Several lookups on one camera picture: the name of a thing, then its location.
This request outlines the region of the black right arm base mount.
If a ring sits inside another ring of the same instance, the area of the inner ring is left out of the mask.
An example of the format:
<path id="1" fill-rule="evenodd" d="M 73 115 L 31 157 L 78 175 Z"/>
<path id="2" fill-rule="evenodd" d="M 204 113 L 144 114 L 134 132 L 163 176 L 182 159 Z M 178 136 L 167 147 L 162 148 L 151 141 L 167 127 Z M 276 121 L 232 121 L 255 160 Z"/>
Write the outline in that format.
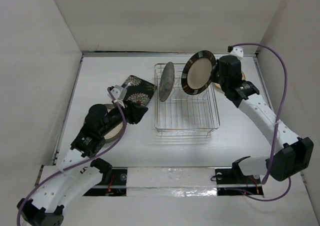
<path id="1" fill-rule="evenodd" d="M 218 196 L 262 196 L 264 194 L 260 177 L 256 179 L 253 175 L 245 176 L 240 170 L 239 163 L 246 158 L 249 156 L 234 161 L 230 168 L 214 170 L 210 180 L 216 183 Z"/>

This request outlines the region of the cream plate black glossy rim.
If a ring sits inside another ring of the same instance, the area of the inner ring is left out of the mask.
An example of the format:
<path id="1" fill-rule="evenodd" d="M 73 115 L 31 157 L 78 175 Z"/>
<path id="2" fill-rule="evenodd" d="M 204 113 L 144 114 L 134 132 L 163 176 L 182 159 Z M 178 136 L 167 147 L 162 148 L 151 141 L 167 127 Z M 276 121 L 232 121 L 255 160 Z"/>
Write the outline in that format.
<path id="1" fill-rule="evenodd" d="M 211 84 L 211 72 L 215 69 L 216 58 L 208 50 L 195 53 L 185 64 L 181 74 L 181 87 L 188 95 L 198 95 Z"/>

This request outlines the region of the grey reindeer round plate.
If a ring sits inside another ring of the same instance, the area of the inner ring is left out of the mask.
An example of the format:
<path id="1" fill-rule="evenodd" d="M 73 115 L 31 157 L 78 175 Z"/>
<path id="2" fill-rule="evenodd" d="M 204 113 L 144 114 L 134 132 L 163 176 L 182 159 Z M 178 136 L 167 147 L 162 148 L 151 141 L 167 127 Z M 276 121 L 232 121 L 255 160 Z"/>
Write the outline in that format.
<path id="1" fill-rule="evenodd" d="M 172 62 L 168 62 L 160 78 L 159 83 L 159 100 L 160 102 L 165 102 L 173 89 L 175 81 L 175 67 Z"/>

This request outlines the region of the black floral square plate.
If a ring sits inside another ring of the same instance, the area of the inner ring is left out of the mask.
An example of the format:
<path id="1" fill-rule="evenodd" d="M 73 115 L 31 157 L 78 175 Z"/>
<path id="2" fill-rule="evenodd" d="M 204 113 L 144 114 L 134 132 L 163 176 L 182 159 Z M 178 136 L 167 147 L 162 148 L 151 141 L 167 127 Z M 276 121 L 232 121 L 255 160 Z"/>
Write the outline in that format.
<path id="1" fill-rule="evenodd" d="M 124 101 L 135 102 L 143 107 L 148 105 L 157 90 L 154 84 L 134 75 L 130 75 L 121 86 L 127 90 Z"/>

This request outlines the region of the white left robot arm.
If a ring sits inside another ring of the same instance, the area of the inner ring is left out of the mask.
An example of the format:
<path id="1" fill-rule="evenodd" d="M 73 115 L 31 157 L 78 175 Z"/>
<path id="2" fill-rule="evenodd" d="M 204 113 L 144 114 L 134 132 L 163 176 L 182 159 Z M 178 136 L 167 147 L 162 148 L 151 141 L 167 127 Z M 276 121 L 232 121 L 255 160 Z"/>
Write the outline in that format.
<path id="1" fill-rule="evenodd" d="M 111 180 L 112 165 L 101 157 L 111 150 L 120 139 L 107 149 L 105 135 L 121 125 L 124 135 L 127 124 L 138 124 L 148 108 L 139 103 L 113 102 L 108 110 L 103 104 L 90 107 L 84 124 L 71 143 L 57 171 L 40 182 L 18 205 L 16 224 L 24 220 L 31 226 L 59 226 L 64 220 L 64 209 L 81 197 L 92 186 L 107 184 Z"/>

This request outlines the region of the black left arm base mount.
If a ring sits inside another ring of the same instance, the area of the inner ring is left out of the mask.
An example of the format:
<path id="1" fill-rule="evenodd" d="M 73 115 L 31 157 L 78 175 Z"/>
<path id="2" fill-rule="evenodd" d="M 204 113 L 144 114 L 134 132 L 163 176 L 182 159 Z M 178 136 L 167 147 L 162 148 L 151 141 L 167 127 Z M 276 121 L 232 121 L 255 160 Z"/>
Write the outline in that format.
<path id="1" fill-rule="evenodd" d="M 127 168 L 113 169 L 110 163 L 100 158 L 93 160 L 90 166 L 99 170 L 101 181 L 89 189 L 86 196 L 118 197 L 127 194 Z"/>

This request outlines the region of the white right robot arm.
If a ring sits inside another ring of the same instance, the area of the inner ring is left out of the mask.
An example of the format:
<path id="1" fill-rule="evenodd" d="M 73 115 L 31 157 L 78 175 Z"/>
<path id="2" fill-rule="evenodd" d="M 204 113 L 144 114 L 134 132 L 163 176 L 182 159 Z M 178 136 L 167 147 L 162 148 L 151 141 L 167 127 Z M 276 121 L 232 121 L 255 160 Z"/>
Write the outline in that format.
<path id="1" fill-rule="evenodd" d="M 271 145 L 269 157 L 243 157 L 233 162 L 231 177 L 242 183 L 249 175 L 269 175 L 281 182 L 306 169 L 314 143 L 290 130 L 264 101 L 258 89 L 242 79 L 241 61 L 232 55 L 217 60 L 211 77 L 236 108 L 246 114 Z"/>

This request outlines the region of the beige leaf pattern plate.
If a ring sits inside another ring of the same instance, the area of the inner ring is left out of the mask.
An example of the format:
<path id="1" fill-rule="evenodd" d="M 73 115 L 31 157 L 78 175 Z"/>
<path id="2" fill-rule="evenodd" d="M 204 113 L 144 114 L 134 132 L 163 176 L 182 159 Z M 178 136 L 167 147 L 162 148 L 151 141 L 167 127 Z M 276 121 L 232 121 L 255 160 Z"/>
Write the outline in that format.
<path id="1" fill-rule="evenodd" d="M 242 78 L 242 80 L 246 80 L 246 76 L 245 76 L 245 74 L 244 74 L 243 71 L 242 71 L 242 73 L 241 73 L 241 78 Z M 213 83 L 213 84 L 214 84 L 214 86 L 215 86 L 216 89 L 222 91 L 222 88 L 221 88 L 221 86 L 220 86 L 218 83 Z"/>

